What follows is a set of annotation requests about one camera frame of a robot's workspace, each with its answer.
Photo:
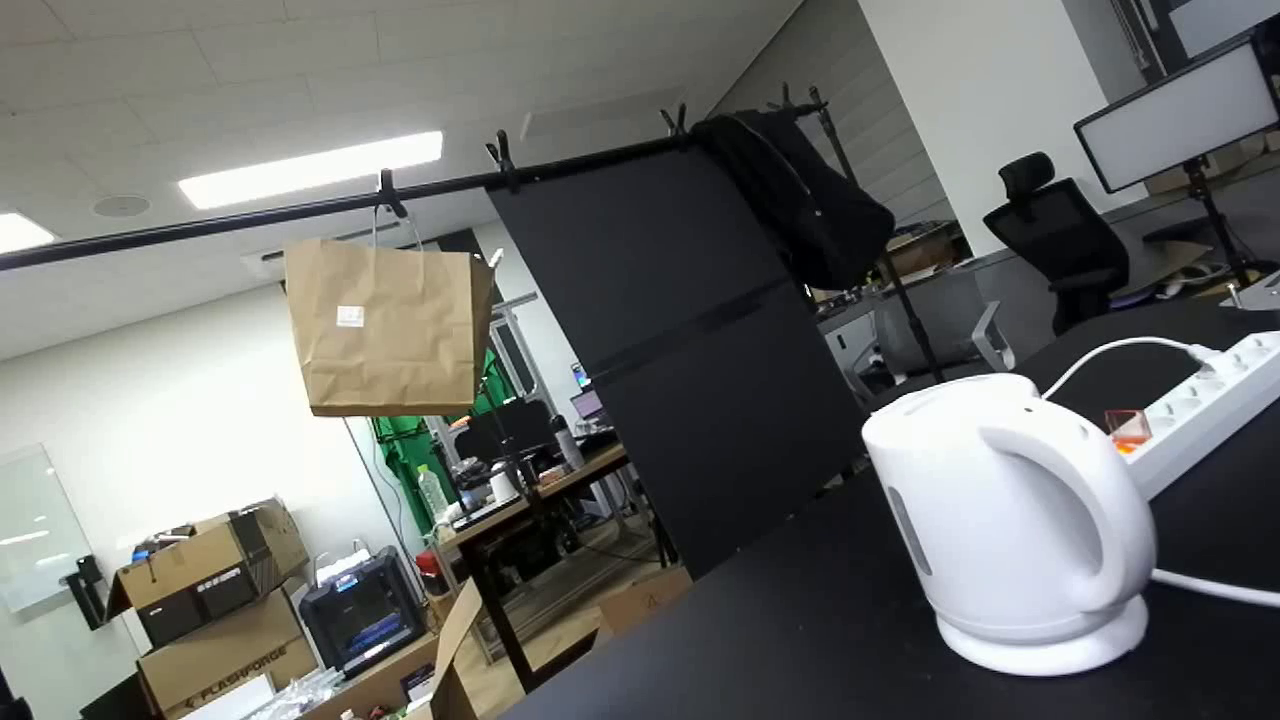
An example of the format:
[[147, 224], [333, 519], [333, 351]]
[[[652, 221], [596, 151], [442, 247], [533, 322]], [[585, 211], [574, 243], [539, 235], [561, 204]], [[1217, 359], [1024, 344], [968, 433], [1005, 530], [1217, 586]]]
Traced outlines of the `black horizontal pole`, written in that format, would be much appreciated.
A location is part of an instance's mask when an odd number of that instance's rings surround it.
[[226, 211], [226, 216], [209, 216], [209, 221], [152, 224], [152, 228], [132, 228], [132, 233], [81, 235], [81, 239], [55, 239], [55, 243], [39, 243], [39, 247], [0, 252], [0, 271], [87, 259], [87, 255], [109, 255], [109, 252], [137, 252], [137, 247], [156, 247], [156, 243], [185, 243], [185, 239], [199, 239], [199, 235], [247, 233], [247, 228], [268, 228], [268, 224], [300, 224], [300, 221], [339, 216], [339, 211], [360, 211], [360, 208], [404, 208], [408, 202], [433, 202], [433, 197], [454, 197], [454, 194], [525, 189], [525, 184], [552, 180], [552, 178], [575, 178], [588, 168], [624, 166], [624, 161], [656, 157], [669, 148], [690, 148], [695, 129], [707, 122], [722, 122], [722, 116], [706, 116], [692, 123], [690, 106], [680, 106], [676, 112], [660, 110], [660, 122], [669, 129], [666, 141], [565, 157], [565, 161], [549, 161], [549, 166], [520, 166], [512, 157], [512, 137], [502, 129], [484, 146], [484, 151], [496, 166], [492, 172], [430, 180], [430, 184], [398, 184], [390, 172], [379, 172], [376, 189], [358, 194], [358, 197], [275, 204], [275, 208], [257, 208], [257, 211]]

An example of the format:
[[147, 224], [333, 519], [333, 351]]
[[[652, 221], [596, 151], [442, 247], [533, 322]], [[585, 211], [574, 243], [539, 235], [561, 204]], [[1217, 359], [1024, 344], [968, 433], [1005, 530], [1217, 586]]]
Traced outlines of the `black office chair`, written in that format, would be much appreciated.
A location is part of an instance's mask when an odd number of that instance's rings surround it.
[[1129, 252], [1111, 224], [1073, 180], [1058, 178], [1048, 151], [1001, 168], [1005, 204], [985, 216], [990, 233], [1029, 259], [1058, 298], [1054, 330], [1103, 315], [1110, 298], [1129, 286]]

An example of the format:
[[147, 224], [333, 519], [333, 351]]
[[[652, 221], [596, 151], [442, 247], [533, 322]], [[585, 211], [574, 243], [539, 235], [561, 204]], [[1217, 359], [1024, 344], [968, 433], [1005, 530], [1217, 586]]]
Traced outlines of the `wooden desk black frame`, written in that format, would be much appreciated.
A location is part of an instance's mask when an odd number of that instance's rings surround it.
[[588, 455], [579, 469], [561, 473], [552, 480], [538, 480], [525, 498], [484, 512], [480, 519], [470, 519], [457, 535], [449, 535], [449, 550], [462, 551], [462, 561], [470, 564], [470, 575], [476, 582], [480, 604], [525, 694], [538, 694], [543, 679], [575, 664], [591, 647], [591, 641], [575, 641], [574, 647], [556, 651], [549, 664], [533, 664], [525, 658], [517, 625], [507, 622], [504, 598], [496, 587], [492, 550], [520, 530], [543, 523], [552, 505], [565, 493], [579, 483], [596, 483], [628, 466], [631, 466], [628, 449], [607, 444], [604, 452]]

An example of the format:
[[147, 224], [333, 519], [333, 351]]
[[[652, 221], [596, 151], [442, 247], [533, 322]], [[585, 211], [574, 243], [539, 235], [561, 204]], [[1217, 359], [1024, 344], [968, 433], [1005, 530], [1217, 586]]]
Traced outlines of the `upper cardboard box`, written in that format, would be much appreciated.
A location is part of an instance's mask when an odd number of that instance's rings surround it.
[[226, 622], [308, 564], [300, 530], [281, 501], [199, 519], [185, 541], [124, 564], [109, 614], [132, 614], [152, 647]]

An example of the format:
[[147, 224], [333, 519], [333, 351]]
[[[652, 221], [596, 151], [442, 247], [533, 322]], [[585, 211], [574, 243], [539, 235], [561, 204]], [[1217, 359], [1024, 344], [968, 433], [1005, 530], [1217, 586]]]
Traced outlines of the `cardboard box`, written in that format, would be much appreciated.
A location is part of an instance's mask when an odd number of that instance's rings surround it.
[[152, 647], [226, 622], [308, 564], [300, 530], [281, 501], [199, 519], [185, 541], [124, 564], [109, 614], [132, 614]]
[[137, 661], [162, 715], [185, 715], [247, 677], [275, 687], [318, 669], [318, 651], [285, 591], [271, 591], [226, 622], [213, 622]]

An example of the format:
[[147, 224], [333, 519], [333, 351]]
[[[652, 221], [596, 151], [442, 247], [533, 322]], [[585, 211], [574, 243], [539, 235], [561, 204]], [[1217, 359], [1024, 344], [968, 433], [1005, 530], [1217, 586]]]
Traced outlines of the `white monitor screen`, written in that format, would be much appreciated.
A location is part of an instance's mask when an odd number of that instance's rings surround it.
[[1240, 39], [1073, 123], [1095, 180], [1123, 194], [1280, 122], [1260, 51]]

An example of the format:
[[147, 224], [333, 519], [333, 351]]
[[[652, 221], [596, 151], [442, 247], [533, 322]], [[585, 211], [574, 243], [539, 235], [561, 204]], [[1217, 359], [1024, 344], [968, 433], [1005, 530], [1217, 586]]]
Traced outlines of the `ceiling light panel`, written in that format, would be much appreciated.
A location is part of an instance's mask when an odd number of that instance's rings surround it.
[[442, 132], [408, 132], [408, 137], [187, 178], [179, 180], [179, 197], [193, 208], [213, 211], [213, 208], [235, 208], [235, 204], [293, 197], [293, 194], [312, 194], [330, 184], [349, 184], [376, 172], [426, 168], [426, 166], [435, 166], [442, 157], [445, 157]]

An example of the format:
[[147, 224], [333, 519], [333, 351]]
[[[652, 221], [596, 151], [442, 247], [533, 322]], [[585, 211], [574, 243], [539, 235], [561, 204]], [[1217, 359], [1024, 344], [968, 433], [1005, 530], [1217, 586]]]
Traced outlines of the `lower cardboard box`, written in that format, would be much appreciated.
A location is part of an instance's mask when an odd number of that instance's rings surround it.
[[247, 677], [275, 687], [318, 669], [318, 651], [285, 591], [271, 591], [226, 622], [213, 622], [137, 661], [162, 715], [185, 715]]

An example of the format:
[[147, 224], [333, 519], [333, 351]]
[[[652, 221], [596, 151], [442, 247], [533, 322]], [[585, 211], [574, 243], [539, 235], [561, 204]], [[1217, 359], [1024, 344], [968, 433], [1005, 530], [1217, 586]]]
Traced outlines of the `brown paper bag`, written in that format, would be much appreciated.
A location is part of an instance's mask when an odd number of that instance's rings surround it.
[[480, 255], [300, 239], [285, 252], [318, 418], [457, 418], [480, 398], [496, 286]]

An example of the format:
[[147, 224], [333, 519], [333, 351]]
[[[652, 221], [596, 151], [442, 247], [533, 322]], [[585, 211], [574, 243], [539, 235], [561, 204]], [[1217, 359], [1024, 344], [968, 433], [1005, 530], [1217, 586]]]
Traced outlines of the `green cloth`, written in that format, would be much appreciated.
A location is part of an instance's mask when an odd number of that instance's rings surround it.
[[[463, 433], [474, 421], [517, 400], [517, 383], [496, 351], [484, 351], [480, 398], [470, 412], [445, 418], [449, 433]], [[457, 501], [449, 489], [449, 455], [433, 433], [433, 418], [376, 418], [374, 437], [386, 469], [398, 475], [421, 535], [433, 535], [445, 510]]]

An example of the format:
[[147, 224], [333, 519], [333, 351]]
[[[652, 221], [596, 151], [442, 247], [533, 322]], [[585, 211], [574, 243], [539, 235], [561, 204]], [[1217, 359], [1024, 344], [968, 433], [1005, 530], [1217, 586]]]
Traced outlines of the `black backdrop board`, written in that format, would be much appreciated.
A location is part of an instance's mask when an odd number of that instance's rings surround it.
[[803, 292], [706, 151], [496, 189], [492, 204], [692, 575], [862, 455], [865, 412]]

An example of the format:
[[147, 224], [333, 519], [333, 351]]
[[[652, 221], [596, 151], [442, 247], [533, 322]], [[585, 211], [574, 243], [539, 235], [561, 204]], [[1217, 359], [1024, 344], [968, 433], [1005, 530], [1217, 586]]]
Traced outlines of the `white power strip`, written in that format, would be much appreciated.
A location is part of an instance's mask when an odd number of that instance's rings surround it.
[[1280, 400], [1280, 331], [1249, 331], [1115, 428], [1146, 501], [1155, 501]]

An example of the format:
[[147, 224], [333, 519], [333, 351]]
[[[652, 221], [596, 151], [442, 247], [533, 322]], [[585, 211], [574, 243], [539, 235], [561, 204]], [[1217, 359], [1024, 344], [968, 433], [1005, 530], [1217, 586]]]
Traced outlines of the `black hanging bag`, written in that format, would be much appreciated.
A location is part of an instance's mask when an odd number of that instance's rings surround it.
[[801, 286], [848, 289], [883, 255], [895, 216], [842, 178], [794, 112], [707, 116], [692, 141], [773, 228], [776, 252]]

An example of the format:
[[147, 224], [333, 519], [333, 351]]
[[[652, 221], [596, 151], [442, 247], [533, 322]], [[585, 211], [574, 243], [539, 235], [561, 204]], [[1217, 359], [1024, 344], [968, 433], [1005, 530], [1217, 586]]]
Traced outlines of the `white electric kettle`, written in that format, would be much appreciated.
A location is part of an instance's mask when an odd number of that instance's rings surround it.
[[1155, 523], [1093, 421], [985, 371], [878, 408], [862, 437], [958, 658], [1078, 677], [1146, 641]]

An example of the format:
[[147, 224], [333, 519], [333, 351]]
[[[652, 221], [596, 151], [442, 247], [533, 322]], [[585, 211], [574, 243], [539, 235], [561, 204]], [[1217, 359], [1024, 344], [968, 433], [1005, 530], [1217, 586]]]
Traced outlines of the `black 3D printer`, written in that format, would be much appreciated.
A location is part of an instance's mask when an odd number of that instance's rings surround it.
[[376, 661], [430, 633], [391, 550], [312, 586], [300, 599], [300, 622], [312, 633], [322, 661], [344, 677], [369, 674]]

